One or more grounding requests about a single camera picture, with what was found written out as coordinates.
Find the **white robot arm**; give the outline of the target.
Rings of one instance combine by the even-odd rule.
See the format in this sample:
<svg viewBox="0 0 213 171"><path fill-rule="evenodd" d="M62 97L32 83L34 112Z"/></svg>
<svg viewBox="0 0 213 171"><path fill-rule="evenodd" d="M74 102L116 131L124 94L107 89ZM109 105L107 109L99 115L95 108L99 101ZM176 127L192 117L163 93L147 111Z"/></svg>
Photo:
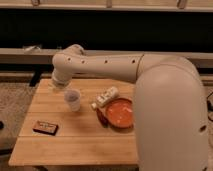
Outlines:
<svg viewBox="0 0 213 171"><path fill-rule="evenodd" d="M86 56L72 45L52 58L52 82L67 86L75 73L135 85L134 130L140 171L208 171L208 109L196 67L160 54Z"/></svg>

